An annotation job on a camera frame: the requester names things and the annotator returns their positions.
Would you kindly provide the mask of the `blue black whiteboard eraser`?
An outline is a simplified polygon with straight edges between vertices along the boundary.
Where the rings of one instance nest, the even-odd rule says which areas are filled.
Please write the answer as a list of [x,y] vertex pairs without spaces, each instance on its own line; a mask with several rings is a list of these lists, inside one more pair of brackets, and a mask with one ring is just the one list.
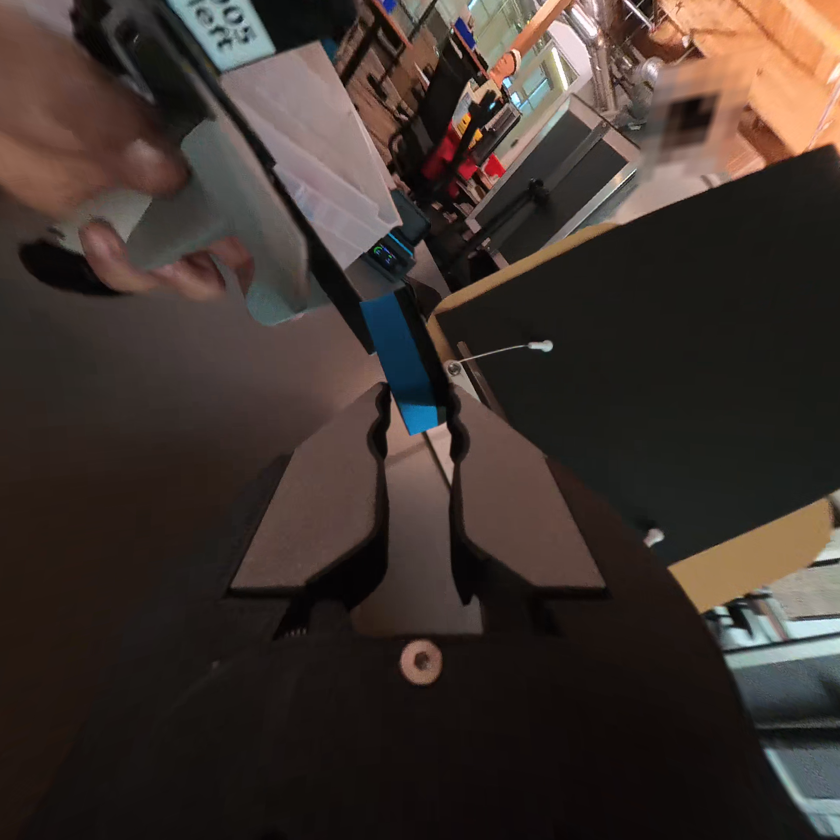
[[423,434],[444,424],[450,382],[413,289],[363,301],[361,312],[406,431]]

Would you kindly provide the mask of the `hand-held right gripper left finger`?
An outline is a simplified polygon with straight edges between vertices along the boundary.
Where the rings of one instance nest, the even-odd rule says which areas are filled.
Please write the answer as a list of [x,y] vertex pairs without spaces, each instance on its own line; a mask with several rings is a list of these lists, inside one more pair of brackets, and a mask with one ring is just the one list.
[[247,595],[361,603],[387,568],[391,394],[374,385],[298,446],[232,580]]

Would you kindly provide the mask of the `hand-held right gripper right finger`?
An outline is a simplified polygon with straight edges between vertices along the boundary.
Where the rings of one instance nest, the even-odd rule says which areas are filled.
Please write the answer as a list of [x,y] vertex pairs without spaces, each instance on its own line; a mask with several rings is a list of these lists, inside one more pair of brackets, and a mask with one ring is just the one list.
[[451,569],[463,603],[494,573],[540,595],[600,596],[606,583],[544,453],[461,387],[448,431]]

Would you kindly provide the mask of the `black wood-edged display panel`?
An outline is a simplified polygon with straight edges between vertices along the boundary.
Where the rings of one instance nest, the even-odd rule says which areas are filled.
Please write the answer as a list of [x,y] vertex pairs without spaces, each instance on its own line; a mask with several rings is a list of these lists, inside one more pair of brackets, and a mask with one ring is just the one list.
[[839,486],[835,146],[450,295],[444,360],[600,494],[702,612],[811,565]]

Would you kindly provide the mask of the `clear plastic bin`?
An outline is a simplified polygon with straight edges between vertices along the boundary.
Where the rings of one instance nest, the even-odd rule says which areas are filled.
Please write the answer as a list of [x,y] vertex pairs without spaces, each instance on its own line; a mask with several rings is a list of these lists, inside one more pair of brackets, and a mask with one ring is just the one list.
[[220,81],[341,268],[401,223],[391,177],[320,43],[238,68]]

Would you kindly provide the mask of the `grey cabinet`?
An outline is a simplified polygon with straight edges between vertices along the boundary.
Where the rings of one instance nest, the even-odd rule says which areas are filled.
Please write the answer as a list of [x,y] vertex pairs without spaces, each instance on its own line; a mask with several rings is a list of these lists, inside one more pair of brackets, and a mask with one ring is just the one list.
[[468,216],[466,253],[508,266],[576,233],[635,177],[640,148],[571,95]]

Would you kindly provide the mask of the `silver air duct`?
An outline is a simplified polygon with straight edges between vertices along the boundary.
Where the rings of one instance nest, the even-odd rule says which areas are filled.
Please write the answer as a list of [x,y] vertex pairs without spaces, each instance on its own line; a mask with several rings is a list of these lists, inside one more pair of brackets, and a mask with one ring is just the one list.
[[666,63],[654,35],[664,16],[656,1],[581,1],[569,6],[591,62],[595,107],[610,119],[619,119],[646,101]]

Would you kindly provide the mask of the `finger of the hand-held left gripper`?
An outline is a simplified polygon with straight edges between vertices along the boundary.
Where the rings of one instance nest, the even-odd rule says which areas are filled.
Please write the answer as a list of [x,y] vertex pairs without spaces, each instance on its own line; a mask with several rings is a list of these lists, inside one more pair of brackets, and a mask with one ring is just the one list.
[[127,234],[139,268],[152,270],[236,238],[253,261],[245,305],[253,320],[276,326],[329,301],[368,354],[375,352],[362,299],[313,226],[260,155],[226,117],[186,132],[190,166],[180,192],[151,200]]
[[425,329],[444,297],[426,282],[406,277],[402,287],[402,315],[407,327],[410,330]]

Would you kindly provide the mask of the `red storage bins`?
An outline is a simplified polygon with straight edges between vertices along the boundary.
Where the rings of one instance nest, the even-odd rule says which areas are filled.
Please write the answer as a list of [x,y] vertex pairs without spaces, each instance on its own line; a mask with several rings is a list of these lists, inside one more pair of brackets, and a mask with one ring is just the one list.
[[[453,124],[449,125],[444,138],[441,139],[437,148],[423,163],[421,173],[425,180],[437,182],[443,177],[455,158],[463,134],[468,131],[468,125],[467,118],[461,120],[457,128]],[[485,157],[480,156],[478,144],[482,141],[482,137],[482,131],[478,130],[471,141],[465,159],[458,166],[457,176],[464,182],[470,181],[478,170],[481,170],[490,179],[499,179],[506,174],[505,166],[494,153],[489,153]]]

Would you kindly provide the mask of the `black charger with display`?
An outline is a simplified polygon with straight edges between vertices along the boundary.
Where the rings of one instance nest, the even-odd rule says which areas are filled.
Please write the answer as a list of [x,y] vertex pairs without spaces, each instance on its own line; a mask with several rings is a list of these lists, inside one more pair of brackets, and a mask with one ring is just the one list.
[[362,261],[391,282],[404,280],[415,267],[417,246],[428,235],[431,222],[404,192],[395,188],[391,198],[399,222],[361,256]]

